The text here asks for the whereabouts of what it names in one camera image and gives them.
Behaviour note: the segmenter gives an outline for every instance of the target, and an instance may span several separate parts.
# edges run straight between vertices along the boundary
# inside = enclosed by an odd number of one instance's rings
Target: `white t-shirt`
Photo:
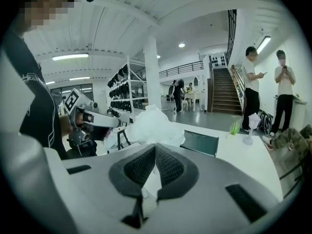
[[[282,72],[282,66],[278,66],[275,68],[274,79],[276,79]],[[288,71],[291,73],[294,81],[296,82],[296,77],[294,76],[293,69],[287,66]],[[292,95],[293,94],[293,85],[291,80],[289,80],[289,76],[284,74],[281,81],[278,83],[277,95]]]
[[[243,72],[243,77],[245,80],[245,88],[250,88],[256,92],[259,93],[259,81],[258,79],[255,80],[249,80],[247,74],[254,74],[254,64],[249,61],[247,58],[243,61],[242,63],[242,72]]]

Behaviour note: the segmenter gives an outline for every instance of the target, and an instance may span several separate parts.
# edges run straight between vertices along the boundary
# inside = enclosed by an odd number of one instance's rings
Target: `black pants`
[[[274,124],[272,125],[271,132],[275,133],[278,131],[279,124],[281,122],[281,118],[283,112],[285,111],[285,120],[284,126],[282,131],[285,131],[289,128],[289,123],[291,121],[292,111],[293,111],[293,96],[292,95],[280,95],[277,98],[277,105],[276,105],[276,115]]]
[[[247,105],[244,113],[244,120],[242,124],[242,128],[245,130],[250,129],[249,127],[249,115],[254,113],[258,114],[260,109],[260,101],[259,101],[259,93],[250,88],[246,88],[245,90],[245,100],[247,100]]]
[[[176,111],[179,112],[181,111],[181,96],[175,97],[175,105],[176,105]]]

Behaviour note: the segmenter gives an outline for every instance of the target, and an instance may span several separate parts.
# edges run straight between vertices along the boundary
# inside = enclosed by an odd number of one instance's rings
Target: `ceiling light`
[[[83,79],[90,79],[90,77],[70,78],[69,80],[83,80]]]
[[[52,60],[64,60],[64,59],[71,59],[71,58],[83,58],[83,57],[88,57],[88,56],[89,56],[88,54],[73,54],[73,55],[52,57]]]
[[[257,49],[258,54],[264,49],[264,47],[269,43],[271,37],[265,37]]]

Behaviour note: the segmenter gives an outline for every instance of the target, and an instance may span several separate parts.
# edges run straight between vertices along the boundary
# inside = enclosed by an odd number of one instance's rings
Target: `black slot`
[[[71,175],[71,174],[77,174],[77,173],[80,173],[89,169],[91,169],[91,166],[82,165],[82,166],[68,168],[67,171],[68,171],[68,174]]]
[[[225,189],[251,223],[255,222],[267,213],[267,211],[260,206],[240,185],[230,185]]]

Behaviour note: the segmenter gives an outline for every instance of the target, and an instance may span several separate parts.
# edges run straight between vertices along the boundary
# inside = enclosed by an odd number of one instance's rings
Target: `staircase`
[[[213,112],[242,115],[232,77],[227,68],[213,69],[214,98]]]

